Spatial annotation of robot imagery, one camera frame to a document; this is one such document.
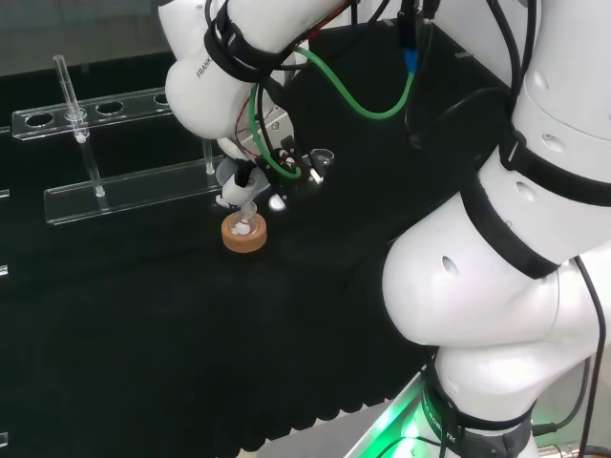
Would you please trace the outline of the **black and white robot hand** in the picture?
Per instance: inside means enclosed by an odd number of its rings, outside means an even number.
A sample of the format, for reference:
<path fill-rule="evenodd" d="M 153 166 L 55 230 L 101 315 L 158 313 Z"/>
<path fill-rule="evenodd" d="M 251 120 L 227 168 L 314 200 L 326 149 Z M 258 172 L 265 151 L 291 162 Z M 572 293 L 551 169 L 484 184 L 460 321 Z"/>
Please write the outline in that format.
<path fill-rule="evenodd" d="M 280 207 L 310 198 L 322 190 L 335 159 L 327 149 L 302 153 L 292 136 L 282 140 L 270 160 L 248 153 L 232 139 L 218 143 L 226 159 L 216 172 L 221 186 L 217 203 L 225 208 L 238 208 L 261 194 L 276 198 Z"/>

